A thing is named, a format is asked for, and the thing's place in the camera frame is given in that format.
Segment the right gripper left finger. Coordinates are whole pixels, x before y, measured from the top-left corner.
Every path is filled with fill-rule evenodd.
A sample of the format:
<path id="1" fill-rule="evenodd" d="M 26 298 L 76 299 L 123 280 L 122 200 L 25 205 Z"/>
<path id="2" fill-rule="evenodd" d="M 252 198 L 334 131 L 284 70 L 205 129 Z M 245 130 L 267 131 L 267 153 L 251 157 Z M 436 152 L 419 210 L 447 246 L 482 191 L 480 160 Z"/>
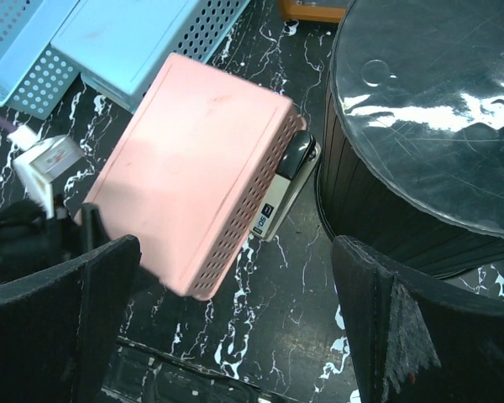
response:
<path id="1" fill-rule="evenodd" d="M 93 402 L 140 261 L 126 235 L 0 285 L 0 402 Z"/>

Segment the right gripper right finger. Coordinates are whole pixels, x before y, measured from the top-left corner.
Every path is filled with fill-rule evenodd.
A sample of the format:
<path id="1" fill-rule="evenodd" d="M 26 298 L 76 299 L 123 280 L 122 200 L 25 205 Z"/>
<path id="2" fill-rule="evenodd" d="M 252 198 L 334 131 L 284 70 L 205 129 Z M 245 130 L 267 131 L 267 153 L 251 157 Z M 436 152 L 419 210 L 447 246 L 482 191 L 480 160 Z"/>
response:
<path id="1" fill-rule="evenodd" d="M 363 402 L 504 402 L 504 302 L 348 237 L 333 277 Z"/>

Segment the black front mounting rail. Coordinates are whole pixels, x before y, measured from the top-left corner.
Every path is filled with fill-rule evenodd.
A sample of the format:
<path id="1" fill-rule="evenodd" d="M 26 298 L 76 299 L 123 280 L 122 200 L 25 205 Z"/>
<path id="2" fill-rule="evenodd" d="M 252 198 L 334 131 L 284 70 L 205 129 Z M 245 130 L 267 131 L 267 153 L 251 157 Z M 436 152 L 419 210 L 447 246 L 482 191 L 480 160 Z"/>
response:
<path id="1" fill-rule="evenodd" d="M 245 382 L 119 337 L 98 402 L 282 402 Z"/>

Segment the orange wooden shelf rack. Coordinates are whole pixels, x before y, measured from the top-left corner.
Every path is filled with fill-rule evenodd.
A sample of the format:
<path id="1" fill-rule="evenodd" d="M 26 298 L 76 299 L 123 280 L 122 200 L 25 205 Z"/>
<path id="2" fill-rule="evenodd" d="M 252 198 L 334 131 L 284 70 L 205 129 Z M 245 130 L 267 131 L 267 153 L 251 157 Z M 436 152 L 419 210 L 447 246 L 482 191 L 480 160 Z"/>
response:
<path id="1" fill-rule="evenodd" d="M 346 8 L 297 4 L 292 0 L 277 0 L 276 3 L 281 18 L 287 21 L 298 20 L 338 24 L 346 14 Z"/>

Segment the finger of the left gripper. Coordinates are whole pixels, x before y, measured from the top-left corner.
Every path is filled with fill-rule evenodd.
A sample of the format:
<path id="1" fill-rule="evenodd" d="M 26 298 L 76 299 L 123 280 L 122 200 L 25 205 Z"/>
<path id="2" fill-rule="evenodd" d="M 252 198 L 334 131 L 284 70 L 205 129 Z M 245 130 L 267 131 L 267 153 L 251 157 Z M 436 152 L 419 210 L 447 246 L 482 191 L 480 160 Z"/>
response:
<path id="1" fill-rule="evenodd" d="M 97 205 L 84 203 L 81 206 L 81 246 L 83 252 L 90 252 L 110 241 Z"/>

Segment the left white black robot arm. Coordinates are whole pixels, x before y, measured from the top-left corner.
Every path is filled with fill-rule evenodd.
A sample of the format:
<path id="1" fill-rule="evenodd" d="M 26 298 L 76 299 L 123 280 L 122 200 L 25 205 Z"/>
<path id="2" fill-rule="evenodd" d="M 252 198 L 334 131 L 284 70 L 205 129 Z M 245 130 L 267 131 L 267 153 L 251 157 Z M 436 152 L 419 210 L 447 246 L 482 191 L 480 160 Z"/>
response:
<path id="1" fill-rule="evenodd" d="M 81 206 L 75 222 L 58 196 L 55 215 L 30 199 L 0 211 L 0 285 L 45 270 L 109 241 L 96 205 Z"/>

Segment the large black plastic bucket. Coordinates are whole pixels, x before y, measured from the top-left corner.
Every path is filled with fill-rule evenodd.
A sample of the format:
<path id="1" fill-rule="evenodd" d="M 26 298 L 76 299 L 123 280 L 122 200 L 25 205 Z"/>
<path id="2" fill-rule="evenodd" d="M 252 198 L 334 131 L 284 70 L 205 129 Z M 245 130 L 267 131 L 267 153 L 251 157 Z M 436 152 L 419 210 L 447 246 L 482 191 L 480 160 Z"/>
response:
<path id="1" fill-rule="evenodd" d="M 353 1 L 328 72 L 316 200 L 447 279 L 504 259 L 504 1 Z"/>

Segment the blue perforated plastic basket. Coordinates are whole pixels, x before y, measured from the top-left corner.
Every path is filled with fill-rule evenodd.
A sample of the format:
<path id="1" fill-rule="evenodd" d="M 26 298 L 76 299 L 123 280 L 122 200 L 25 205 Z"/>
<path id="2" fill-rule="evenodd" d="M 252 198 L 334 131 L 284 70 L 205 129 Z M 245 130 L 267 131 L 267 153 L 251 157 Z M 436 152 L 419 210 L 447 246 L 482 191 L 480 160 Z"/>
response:
<path id="1" fill-rule="evenodd" d="M 169 54 L 208 62 L 247 5 L 245 0 L 80 1 L 51 45 L 88 86 L 134 113 Z"/>

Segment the black silver stapler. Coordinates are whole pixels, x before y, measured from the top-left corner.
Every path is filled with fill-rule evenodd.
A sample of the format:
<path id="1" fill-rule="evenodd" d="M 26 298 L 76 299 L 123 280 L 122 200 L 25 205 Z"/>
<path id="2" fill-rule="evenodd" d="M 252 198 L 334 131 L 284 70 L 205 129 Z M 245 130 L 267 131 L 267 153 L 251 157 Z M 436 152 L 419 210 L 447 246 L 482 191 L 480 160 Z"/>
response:
<path id="1" fill-rule="evenodd" d="M 300 130 L 293 135 L 251 224 L 252 235 L 266 242 L 273 240 L 316 168 L 320 154 L 321 147 L 308 131 Z"/>

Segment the pink perforated plastic basket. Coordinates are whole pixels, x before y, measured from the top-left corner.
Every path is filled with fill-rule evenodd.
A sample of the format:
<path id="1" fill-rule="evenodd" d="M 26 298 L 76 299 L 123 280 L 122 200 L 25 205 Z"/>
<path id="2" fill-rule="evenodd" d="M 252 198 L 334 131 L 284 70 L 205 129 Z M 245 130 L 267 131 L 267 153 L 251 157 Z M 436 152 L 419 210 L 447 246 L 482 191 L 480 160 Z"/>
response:
<path id="1" fill-rule="evenodd" d="M 211 299 L 305 119 L 289 97 L 171 54 L 87 193 L 110 238 L 179 296 Z"/>

